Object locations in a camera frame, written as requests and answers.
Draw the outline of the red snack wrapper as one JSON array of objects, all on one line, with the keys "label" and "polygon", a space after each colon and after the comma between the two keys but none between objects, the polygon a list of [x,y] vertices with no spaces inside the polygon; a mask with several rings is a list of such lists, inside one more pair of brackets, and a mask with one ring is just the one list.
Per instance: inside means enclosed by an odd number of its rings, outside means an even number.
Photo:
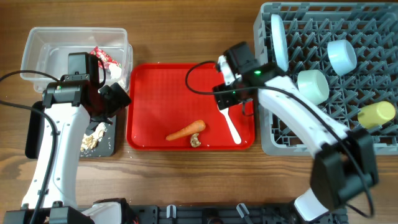
[{"label": "red snack wrapper", "polygon": [[99,66],[101,68],[105,68],[106,70],[109,70],[110,67],[119,67],[121,68],[121,64],[113,59],[109,54],[107,54],[104,50],[101,50],[98,46],[96,46],[91,52],[90,54],[95,55],[96,57],[98,57],[99,59],[101,59],[101,61],[103,63],[99,63]]}]

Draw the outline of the light blue bowl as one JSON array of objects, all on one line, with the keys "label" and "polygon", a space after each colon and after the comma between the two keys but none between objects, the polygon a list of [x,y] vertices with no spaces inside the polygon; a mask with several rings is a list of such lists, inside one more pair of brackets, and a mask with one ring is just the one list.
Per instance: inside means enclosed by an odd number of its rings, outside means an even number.
[{"label": "light blue bowl", "polygon": [[326,49],[330,64],[338,76],[346,75],[356,68],[357,56],[347,40],[331,41]]}]

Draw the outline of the rice and food leftovers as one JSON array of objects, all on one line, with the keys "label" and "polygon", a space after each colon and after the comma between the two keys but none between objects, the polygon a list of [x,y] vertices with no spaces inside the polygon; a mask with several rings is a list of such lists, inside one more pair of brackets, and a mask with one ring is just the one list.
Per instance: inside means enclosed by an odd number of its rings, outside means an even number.
[{"label": "rice and food leftovers", "polygon": [[100,123],[99,125],[97,125],[97,127],[95,127],[95,130],[92,134],[84,134],[80,151],[85,152],[93,150],[102,140],[106,132],[107,128],[105,123]]}]

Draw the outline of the white plastic spoon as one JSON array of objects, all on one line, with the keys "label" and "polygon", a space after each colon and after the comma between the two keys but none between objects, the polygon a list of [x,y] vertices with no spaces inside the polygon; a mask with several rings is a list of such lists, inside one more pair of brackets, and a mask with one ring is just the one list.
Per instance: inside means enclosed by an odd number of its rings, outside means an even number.
[{"label": "white plastic spoon", "polygon": [[231,133],[231,137],[233,138],[233,141],[235,144],[241,144],[242,140],[241,137],[237,131],[237,129],[235,128],[230,116],[229,116],[229,108],[225,108],[225,109],[218,109],[219,112],[224,116],[226,123],[228,125],[229,131]]}]

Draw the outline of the yellow plastic cup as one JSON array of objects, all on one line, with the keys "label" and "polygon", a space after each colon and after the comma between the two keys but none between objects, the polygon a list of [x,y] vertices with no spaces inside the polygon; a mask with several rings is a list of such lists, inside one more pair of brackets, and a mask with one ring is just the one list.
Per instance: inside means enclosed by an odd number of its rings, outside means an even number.
[{"label": "yellow plastic cup", "polygon": [[396,108],[388,101],[381,101],[362,107],[357,115],[358,122],[366,129],[383,125],[394,119],[395,116]]}]

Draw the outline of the black plastic tray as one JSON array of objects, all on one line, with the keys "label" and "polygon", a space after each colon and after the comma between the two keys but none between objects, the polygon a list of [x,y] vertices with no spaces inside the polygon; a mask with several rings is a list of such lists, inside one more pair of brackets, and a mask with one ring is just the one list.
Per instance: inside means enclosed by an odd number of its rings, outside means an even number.
[{"label": "black plastic tray", "polygon": [[[70,103],[54,104],[45,109],[41,101],[33,108],[46,113],[55,123],[58,131],[57,161],[67,163],[79,160],[80,157],[108,157],[114,153],[116,147],[117,117],[109,119],[112,124],[105,123],[107,132],[98,145],[91,151],[81,152],[80,147],[84,134],[90,135],[100,123],[91,122],[90,115],[82,106],[72,106]],[[29,128],[25,147],[25,155],[30,159],[37,159],[40,152],[46,152],[52,147],[52,129],[49,122],[41,115],[30,114]]]}]

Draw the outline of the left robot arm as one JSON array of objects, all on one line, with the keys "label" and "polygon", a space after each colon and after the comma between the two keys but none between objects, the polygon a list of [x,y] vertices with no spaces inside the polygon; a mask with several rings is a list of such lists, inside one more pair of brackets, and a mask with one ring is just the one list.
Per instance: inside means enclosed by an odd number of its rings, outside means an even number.
[{"label": "left robot arm", "polygon": [[30,111],[44,118],[34,177],[20,210],[8,211],[5,223],[132,223],[124,198],[99,200],[81,212],[76,205],[80,146],[91,121],[106,122],[131,103],[128,94],[97,75],[63,75],[43,92],[43,107]]}]

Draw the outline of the pale green bowl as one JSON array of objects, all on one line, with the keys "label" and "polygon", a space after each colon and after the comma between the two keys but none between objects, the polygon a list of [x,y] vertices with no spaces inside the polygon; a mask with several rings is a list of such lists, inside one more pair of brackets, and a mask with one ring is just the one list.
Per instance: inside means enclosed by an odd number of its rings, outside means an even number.
[{"label": "pale green bowl", "polygon": [[319,105],[329,98],[329,85],[324,74],[319,70],[305,70],[298,73],[297,85],[299,92]]}]

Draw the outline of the clear plastic bin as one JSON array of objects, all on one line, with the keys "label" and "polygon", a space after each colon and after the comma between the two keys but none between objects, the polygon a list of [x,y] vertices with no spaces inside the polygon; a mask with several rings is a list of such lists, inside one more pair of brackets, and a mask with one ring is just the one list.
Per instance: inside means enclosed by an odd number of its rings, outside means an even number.
[{"label": "clear plastic bin", "polygon": [[106,84],[119,83],[128,91],[133,50],[127,31],[110,27],[35,27],[28,36],[22,70],[35,70],[60,78],[68,72],[70,53],[91,52],[95,47],[121,64],[121,74],[106,72]]}]

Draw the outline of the white tissue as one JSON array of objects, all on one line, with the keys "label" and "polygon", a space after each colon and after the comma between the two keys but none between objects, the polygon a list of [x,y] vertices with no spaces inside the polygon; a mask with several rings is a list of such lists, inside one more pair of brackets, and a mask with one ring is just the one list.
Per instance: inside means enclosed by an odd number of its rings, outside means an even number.
[{"label": "white tissue", "polygon": [[112,79],[121,78],[122,68],[121,68],[121,66],[119,64],[110,63],[108,68],[109,68],[109,71],[110,71]]}]

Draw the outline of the light blue plate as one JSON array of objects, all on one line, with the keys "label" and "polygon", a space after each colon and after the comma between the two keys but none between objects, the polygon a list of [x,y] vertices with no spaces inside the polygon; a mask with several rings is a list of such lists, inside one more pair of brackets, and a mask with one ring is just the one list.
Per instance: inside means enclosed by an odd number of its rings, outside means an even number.
[{"label": "light blue plate", "polygon": [[277,14],[271,15],[271,34],[276,63],[286,72],[289,67],[287,39],[282,18]]}]

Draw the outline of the brown food scrap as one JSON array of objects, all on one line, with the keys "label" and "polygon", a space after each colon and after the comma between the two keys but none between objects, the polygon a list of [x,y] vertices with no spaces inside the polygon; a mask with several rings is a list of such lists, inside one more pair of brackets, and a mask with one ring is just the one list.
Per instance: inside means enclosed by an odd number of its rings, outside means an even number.
[{"label": "brown food scrap", "polygon": [[191,135],[191,137],[190,137],[191,147],[196,148],[196,147],[199,147],[201,145],[201,142],[199,141],[198,136],[199,136],[198,133],[195,133],[195,134]]}]

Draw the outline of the grey dishwasher rack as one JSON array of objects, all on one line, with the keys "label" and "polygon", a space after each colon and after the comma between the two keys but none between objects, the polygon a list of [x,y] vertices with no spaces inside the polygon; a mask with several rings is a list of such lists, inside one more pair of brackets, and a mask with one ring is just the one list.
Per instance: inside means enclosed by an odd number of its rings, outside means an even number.
[{"label": "grey dishwasher rack", "polygon": [[[361,108],[380,101],[397,104],[397,4],[387,2],[267,2],[255,20],[254,47],[258,61],[274,62],[271,17],[282,18],[289,75],[321,71],[330,95],[320,109],[351,129],[358,129]],[[327,45],[347,40],[357,57],[356,68],[338,76]]]}]

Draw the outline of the orange carrot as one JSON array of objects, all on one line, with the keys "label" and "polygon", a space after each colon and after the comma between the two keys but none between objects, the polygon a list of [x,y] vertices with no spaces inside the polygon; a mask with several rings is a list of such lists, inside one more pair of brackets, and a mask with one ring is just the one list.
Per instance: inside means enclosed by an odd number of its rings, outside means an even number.
[{"label": "orange carrot", "polygon": [[179,130],[175,133],[169,134],[166,137],[166,140],[173,141],[173,140],[185,137],[185,136],[200,133],[205,128],[206,128],[205,122],[203,120],[197,120],[197,121],[194,121],[193,123],[189,124],[188,126],[182,128],[181,130]]}]

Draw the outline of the red plastic tray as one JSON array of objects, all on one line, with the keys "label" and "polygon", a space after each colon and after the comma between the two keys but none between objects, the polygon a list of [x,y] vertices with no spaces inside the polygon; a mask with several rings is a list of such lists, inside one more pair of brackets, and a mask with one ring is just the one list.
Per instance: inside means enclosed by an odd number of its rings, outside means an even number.
[{"label": "red plastic tray", "polygon": [[241,144],[235,144],[224,116],[210,95],[191,92],[185,82],[199,91],[210,91],[223,83],[212,64],[202,65],[192,73],[189,63],[147,63],[131,72],[126,121],[126,141],[142,151],[192,151],[188,136],[173,141],[166,137],[203,120],[206,128],[198,139],[199,151],[228,151],[249,148],[255,140],[254,105],[235,105],[229,116],[237,129]]}]

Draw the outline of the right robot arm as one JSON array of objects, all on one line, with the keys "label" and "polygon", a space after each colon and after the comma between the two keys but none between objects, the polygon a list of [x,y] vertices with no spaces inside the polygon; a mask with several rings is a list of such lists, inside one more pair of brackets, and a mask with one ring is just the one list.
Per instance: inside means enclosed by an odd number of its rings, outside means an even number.
[{"label": "right robot arm", "polygon": [[374,216],[370,188],[379,176],[372,136],[366,129],[350,130],[335,121],[300,94],[277,65],[242,66],[226,62],[215,65],[224,83],[213,89],[224,107],[257,97],[259,104],[274,113],[306,145],[314,162],[310,188],[294,200],[302,222],[314,222],[327,213],[349,205],[361,193],[368,199],[367,218]]}]

